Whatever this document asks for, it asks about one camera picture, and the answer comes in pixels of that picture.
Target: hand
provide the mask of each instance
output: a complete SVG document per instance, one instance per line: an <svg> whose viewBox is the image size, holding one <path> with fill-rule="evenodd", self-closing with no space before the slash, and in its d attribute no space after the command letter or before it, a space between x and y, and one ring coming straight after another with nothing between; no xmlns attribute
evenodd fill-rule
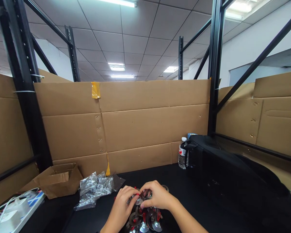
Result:
<svg viewBox="0 0 291 233"><path fill-rule="evenodd" d="M144 191L146 189L150 189L152 191L152 199L145 200L143 203L141 203L141 208L154 206L159 209L166 209L170 211L173 203L177 201L177 199L169 192L167 192L166 189L157 181L145 183L140 191Z"/></svg>
<svg viewBox="0 0 291 233"><path fill-rule="evenodd" d="M140 192L130 186L125 186L119 190L119 193L114 200L108 220L101 229L100 233L118 233L121 230L139 197L139 195L134 196L128 205L128 199L134 194L140 194Z"/></svg>

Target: forearm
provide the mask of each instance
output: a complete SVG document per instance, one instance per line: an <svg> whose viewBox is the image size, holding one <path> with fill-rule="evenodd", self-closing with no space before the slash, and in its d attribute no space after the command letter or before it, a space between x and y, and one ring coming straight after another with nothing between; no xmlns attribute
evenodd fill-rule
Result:
<svg viewBox="0 0 291 233"><path fill-rule="evenodd" d="M204 227L175 199L169 211L177 221L182 233L207 233Z"/></svg>

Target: small brown cardboard box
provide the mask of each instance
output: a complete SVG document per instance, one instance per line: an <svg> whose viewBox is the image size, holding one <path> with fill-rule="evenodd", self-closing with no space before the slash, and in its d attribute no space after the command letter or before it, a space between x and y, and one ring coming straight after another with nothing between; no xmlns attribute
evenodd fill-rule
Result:
<svg viewBox="0 0 291 233"><path fill-rule="evenodd" d="M33 181L49 198L73 195L83 177L76 163L55 165L36 176Z"/></svg>

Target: black metal shelving frame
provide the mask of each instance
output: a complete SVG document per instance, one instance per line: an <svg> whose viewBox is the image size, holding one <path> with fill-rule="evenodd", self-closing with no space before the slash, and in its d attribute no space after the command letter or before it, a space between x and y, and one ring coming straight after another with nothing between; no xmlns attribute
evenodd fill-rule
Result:
<svg viewBox="0 0 291 233"><path fill-rule="evenodd" d="M22 110L33 157L0 174L0 181L36 162L40 172L53 165L34 83L40 82L34 51L50 73L57 74L29 29L26 3L68 46L74 82L80 82L73 31L65 26L66 36L31 2L0 0L0 29Z"/></svg>
<svg viewBox="0 0 291 233"><path fill-rule="evenodd" d="M199 30L199 32L183 47L183 37L179 37L179 70L178 79L183 79L183 53L184 51L211 25L210 45L201 61L194 79L197 79L207 58L209 58L208 79L211 79L210 85L210 101L209 101L209 118L208 118L208 135L218 136L224 139L239 143L241 145L253 148L264 153L276 156L281 159L291 161L291 156L263 148L245 141L228 137L216 133L217 114L222 109L228 99L235 93L235 91L244 83L244 81L252 74L252 72L261 64L261 62L269 55L269 53L278 45L278 43L288 34L291 30L291 19L281 29L277 36L270 42L264 49L259 57L252 63L249 69L242 75L238 82L232 87L227 95L218 104L219 92L219 78L221 67L221 54L222 54L222 38L225 10L234 2L234 0L213 0L212 16L211 19Z"/></svg>

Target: fluorescent ceiling light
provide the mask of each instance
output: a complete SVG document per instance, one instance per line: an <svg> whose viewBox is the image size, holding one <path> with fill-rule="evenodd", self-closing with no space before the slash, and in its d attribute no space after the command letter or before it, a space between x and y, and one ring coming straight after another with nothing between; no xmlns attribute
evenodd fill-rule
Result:
<svg viewBox="0 0 291 233"><path fill-rule="evenodd" d="M271 0L235 0L225 11L225 17L244 21Z"/></svg>
<svg viewBox="0 0 291 233"><path fill-rule="evenodd" d="M112 75L111 78L134 78L132 75Z"/></svg>
<svg viewBox="0 0 291 233"><path fill-rule="evenodd" d="M118 4L122 6L137 7L137 3L133 1L125 1L125 0L98 0L98 1L114 3L114 4Z"/></svg>
<svg viewBox="0 0 291 233"><path fill-rule="evenodd" d="M125 71L125 64L121 63L108 63L108 64L112 71Z"/></svg>
<svg viewBox="0 0 291 233"><path fill-rule="evenodd" d="M163 73L173 73L176 70L178 70L178 67L177 66L170 66Z"/></svg>

